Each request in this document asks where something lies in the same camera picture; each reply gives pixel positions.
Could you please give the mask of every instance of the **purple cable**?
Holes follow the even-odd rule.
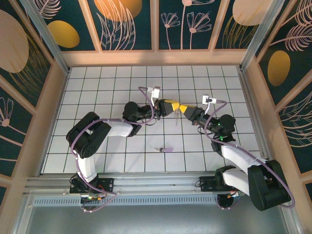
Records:
[[[257,157],[253,156],[250,152],[248,152],[247,150],[245,150],[244,148],[238,146],[238,145],[234,145],[234,144],[231,144],[231,143],[227,143],[227,142],[223,142],[223,141],[220,141],[220,140],[216,140],[216,139],[213,139],[211,138],[208,134],[207,134],[207,127],[208,127],[208,123],[210,122],[210,120],[212,119],[212,117],[219,111],[221,110],[223,107],[225,107],[228,103],[226,101],[222,101],[222,100],[217,100],[217,103],[223,103],[222,106],[220,106],[219,108],[217,108],[211,115],[210,117],[207,119],[206,121],[206,124],[205,124],[205,127],[204,127],[204,133],[206,135],[206,137],[208,137],[208,139],[210,139],[211,141],[214,141],[214,142],[217,142],[217,143],[220,143],[220,144],[223,144],[223,145],[227,145],[227,146],[231,146],[231,147],[234,147],[234,148],[238,148],[240,149],[242,152],[246,153],[248,156],[250,156],[252,159],[254,159],[255,161],[259,162],[262,166],[264,166],[277,180],[278,182],[281,183],[281,185],[283,185],[283,187],[286,189],[286,191],[288,192],[289,196],[291,197],[291,200],[292,200],[292,204],[289,205],[289,206],[286,206],[286,205],[280,205],[281,207],[284,207],[284,208],[293,208],[295,206],[295,200],[294,200],[294,197],[293,197],[293,194],[292,192],[290,191],[289,187],[286,185],[286,183],[270,168],[268,167],[264,162],[262,162],[261,160],[259,160]]]
[[[153,107],[153,105],[152,105],[151,100],[150,100],[150,99],[148,98],[148,96],[143,92],[143,90],[147,90],[147,88],[146,88],[146,87],[139,87],[138,89],[139,89],[139,90],[141,91],[141,93],[145,96],[145,98],[148,100],[148,102],[149,102],[149,104],[150,104],[150,106],[151,106],[152,116],[151,116],[151,118],[150,118],[148,121],[146,121],[146,122],[144,122],[144,123],[136,123],[136,122],[129,122],[129,121],[126,121],[126,120],[124,120],[124,119],[115,119],[115,118],[108,119],[108,118],[101,118],[101,119],[95,120],[95,121],[93,121],[92,123],[88,124],[88,126],[86,126],[86,127],[77,135],[77,137],[76,137],[75,140],[73,141],[73,144],[72,144],[72,146],[71,146],[71,148],[70,148],[70,151],[71,151],[71,153],[72,153],[72,154],[75,156],[75,158],[76,158],[77,173],[78,173],[78,175],[81,177],[81,179],[83,180],[83,182],[85,182],[86,185],[88,185],[90,188],[92,188],[92,189],[94,189],[94,190],[96,190],[96,191],[98,191],[98,192],[100,192],[100,193],[114,195],[111,199],[109,199],[107,202],[105,202],[104,204],[100,205],[99,207],[97,207],[97,208],[95,208],[95,209],[93,209],[93,210],[90,210],[90,211],[84,210],[85,212],[92,213],[92,212],[98,211],[99,209],[103,208],[103,207],[106,206],[108,203],[110,203],[113,199],[115,199],[115,197],[117,196],[117,194],[116,194],[116,193],[112,193],[112,192],[108,192],[108,191],[105,191],[105,190],[98,189],[98,188],[94,187],[93,185],[91,185],[91,184],[85,179],[85,177],[83,176],[83,174],[82,174],[82,172],[81,172],[81,169],[80,169],[80,167],[79,167],[79,164],[78,164],[78,155],[74,152],[74,146],[75,146],[75,144],[77,143],[78,139],[82,136],[82,134],[83,134],[85,131],[87,131],[92,125],[94,125],[94,124],[96,124],[96,123],[98,123],[98,122],[101,122],[101,121],[102,121],[102,122],[110,122],[110,121],[111,121],[111,122],[123,122],[123,123],[136,124],[136,125],[145,125],[145,124],[147,124],[147,123],[150,123],[150,122],[154,119],[154,107]]]

